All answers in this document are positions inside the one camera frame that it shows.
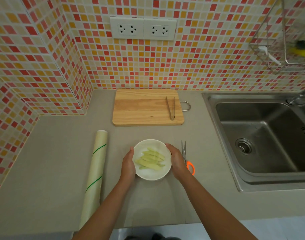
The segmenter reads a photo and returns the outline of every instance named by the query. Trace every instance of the countertop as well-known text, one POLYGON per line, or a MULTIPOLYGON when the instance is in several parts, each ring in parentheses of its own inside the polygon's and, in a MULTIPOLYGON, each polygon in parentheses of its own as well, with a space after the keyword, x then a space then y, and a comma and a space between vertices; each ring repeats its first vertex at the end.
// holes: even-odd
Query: countertop
MULTIPOLYGON (((180 126, 115 127, 113 90, 94 91, 86 116, 41 117, 0 189, 0 235, 78 230, 97 130, 109 137, 101 201, 117 183, 130 146, 157 139, 181 148, 186 140, 195 177, 239 220, 305 215, 305 189, 238 192, 201 92, 178 93, 191 104, 180 126)), ((135 179, 115 228, 197 222, 170 172, 156 182, 135 179)))

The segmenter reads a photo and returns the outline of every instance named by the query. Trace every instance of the sink drain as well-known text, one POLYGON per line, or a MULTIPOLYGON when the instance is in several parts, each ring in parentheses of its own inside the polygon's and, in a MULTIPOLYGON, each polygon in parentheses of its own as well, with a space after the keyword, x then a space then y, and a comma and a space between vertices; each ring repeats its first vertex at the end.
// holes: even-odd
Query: sink drain
POLYGON ((244 154, 250 154, 252 152, 251 142, 243 138, 236 141, 236 147, 244 154))

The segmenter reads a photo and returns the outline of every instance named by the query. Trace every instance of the bowl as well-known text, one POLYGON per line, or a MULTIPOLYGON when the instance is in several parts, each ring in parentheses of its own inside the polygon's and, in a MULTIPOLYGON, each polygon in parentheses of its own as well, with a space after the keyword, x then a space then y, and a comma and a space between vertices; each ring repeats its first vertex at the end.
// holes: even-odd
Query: bowl
POLYGON ((171 153, 164 143, 154 139, 147 139, 139 142, 134 146, 134 156, 133 156, 134 165, 136 167, 136 174, 145 179, 145 180, 159 180, 166 176, 171 168, 171 153), (144 151, 147 151, 147 148, 152 148, 154 151, 157 151, 165 156, 165 160, 161 163, 165 166, 161 170, 153 169, 139 169, 140 165, 135 163, 135 160, 143 156, 144 151))

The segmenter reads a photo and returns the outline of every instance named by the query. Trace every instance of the power socket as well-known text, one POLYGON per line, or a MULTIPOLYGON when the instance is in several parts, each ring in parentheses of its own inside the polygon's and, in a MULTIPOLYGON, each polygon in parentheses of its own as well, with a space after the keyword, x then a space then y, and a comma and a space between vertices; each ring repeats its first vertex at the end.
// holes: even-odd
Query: power socket
POLYGON ((110 27, 115 39, 143 39, 143 18, 111 16, 110 27))
POLYGON ((176 19, 144 18, 145 40, 174 40, 176 19))

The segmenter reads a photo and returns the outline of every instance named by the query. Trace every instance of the floor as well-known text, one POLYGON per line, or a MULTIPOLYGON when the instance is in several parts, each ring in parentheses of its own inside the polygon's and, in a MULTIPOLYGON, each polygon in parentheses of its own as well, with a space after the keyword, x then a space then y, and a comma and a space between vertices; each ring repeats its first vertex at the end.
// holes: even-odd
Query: floor
MULTIPOLYGON (((259 240, 305 240, 305 216, 241 221, 259 240)), ((115 229, 110 240, 138 236, 150 240, 153 233, 182 240, 210 240, 201 223, 115 229)), ((70 240, 71 233, 50 233, 0 237, 0 240, 70 240)))

